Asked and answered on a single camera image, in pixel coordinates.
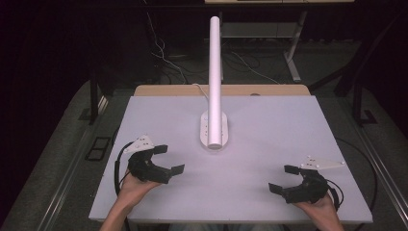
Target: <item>desk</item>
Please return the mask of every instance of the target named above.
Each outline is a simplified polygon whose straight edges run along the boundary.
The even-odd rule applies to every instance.
[[[110,12],[119,12],[119,13],[126,13],[131,12],[133,14],[145,14],[149,13],[162,13],[162,12],[175,12],[175,13],[212,13],[217,15],[219,12],[239,12],[239,11],[246,11],[246,12],[258,12],[258,11],[268,11],[268,12],[280,12],[280,11],[287,11],[287,10],[296,10],[299,12],[307,12],[312,9],[324,9],[326,8],[336,8],[336,9],[345,9],[348,7],[352,7],[349,0],[317,0],[313,2],[298,2],[298,1],[289,1],[289,2],[267,2],[267,3],[249,3],[245,2],[242,4],[222,4],[220,1],[217,4],[209,4],[206,1],[190,1],[189,3],[184,4],[174,4],[167,1],[162,1],[158,3],[151,3],[151,5],[143,5],[141,3],[136,2],[110,2],[110,1],[83,1],[83,0],[75,0],[73,1],[73,7],[83,16],[91,15],[92,13],[110,13]],[[296,28],[299,33],[294,34],[295,36],[300,36],[300,30],[302,27],[293,26],[293,29]],[[85,33],[88,33],[88,27],[85,26]],[[295,81],[300,81],[298,77],[297,70],[295,70],[295,66],[292,62],[293,53],[295,50],[295,45],[297,44],[297,40],[293,40],[293,44],[288,52],[285,54],[285,59],[287,60],[288,66],[290,71],[292,72],[292,76],[294,76]],[[90,123],[93,123],[97,117],[98,109],[97,109],[97,76],[95,70],[98,69],[99,65],[96,61],[90,60],[89,62],[94,66],[90,67],[90,98],[91,98],[91,119]]]
[[[310,4],[310,3],[342,3],[354,2],[354,0],[205,0],[206,4]],[[221,35],[223,38],[291,38],[292,43],[288,51],[283,55],[288,65],[289,72],[294,82],[301,82],[299,73],[294,64],[293,55],[300,39],[300,34],[306,19],[307,12],[303,11],[296,22],[276,22],[276,23],[234,23],[221,22]]]
[[[167,153],[154,156],[153,163],[166,168],[186,164],[185,171],[150,192],[129,220],[310,222],[281,196],[269,192],[268,183],[285,188],[299,185],[301,177],[285,173],[283,165],[299,166],[307,155],[343,160],[316,98],[304,86],[291,85],[222,86],[222,92],[230,140],[221,151],[209,152],[199,140],[199,119],[207,110],[207,101],[197,86],[138,87],[126,109],[89,218],[103,220],[115,201],[113,171],[119,150],[147,134],[156,145],[168,145]],[[261,96],[248,96],[252,93]],[[120,175],[128,158],[122,156]],[[344,191],[339,210],[342,222],[372,221],[348,167],[320,173]]]

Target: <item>dark background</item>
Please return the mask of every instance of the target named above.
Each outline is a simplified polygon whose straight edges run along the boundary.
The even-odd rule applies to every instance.
[[[203,1],[148,2],[177,5]],[[302,40],[352,39],[370,44],[404,9],[405,2],[357,0],[347,8],[312,8]],[[0,224],[67,104],[92,70],[105,94],[112,94],[116,88],[135,88],[157,81],[156,64],[150,56],[152,35],[144,13],[79,11],[73,6],[73,2],[63,0],[0,0],[4,131]],[[211,14],[214,12],[159,12],[153,13],[153,21],[169,49],[194,50],[207,37]],[[407,14],[395,22],[378,44],[362,75],[367,79],[366,86],[408,137]],[[289,15],[241,10],[225,13],[225,19],[285,20]]]

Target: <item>black device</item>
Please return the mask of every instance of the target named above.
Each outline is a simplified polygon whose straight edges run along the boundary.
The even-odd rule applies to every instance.
[[[141,181],[167,184],[172,176],[183,173],[184,165],[172,167],[171,169],[154,165],[151,161],[152,156],[166,152],[167,145],[159,145],[152,149],[134,153],[129,159],[128,169],[130,173]]]
[[[290,188],[282,188],[281,186],[273,185],[269,183],[269,190],[271,193],[282,195],[285,198],[286,203],[297,203],[310,201],[312,203],[318,202],[321,198],[327,194],[330,190],[336,210],[339,208],[339,197],[336,190],[332,189],[327,180],[319,174],[317,170],[303,169],[294,166],[285,166],[285,172],[303,177],[303,181],[300,185]]]

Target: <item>white bracket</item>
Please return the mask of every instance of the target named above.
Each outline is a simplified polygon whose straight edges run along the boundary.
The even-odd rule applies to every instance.
[[[123,154],[133,154],[144,150],[153,149],[154,144],[147,135],[137,138],[132,144],[123,150]]]
[[[334,161],[324,160],[321,158],[313,158],[311,156],[308,156],[306,161],[300,164],[300,168],[312,169],[312,170],[328,169],[328,168],[343,167],[343,166],[345,166],[345,161],[334,162]]]

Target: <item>black strap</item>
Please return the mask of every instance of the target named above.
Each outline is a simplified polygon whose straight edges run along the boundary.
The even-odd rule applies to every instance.
[[[339,195],[337,194],[336,190],[333,188],[329,188],[330,193],[332,194],[333,197],[333,204],[334,204],[334,208],[336,209],[336,211],[339,210],[340,207],[340,200],[339,200]]]

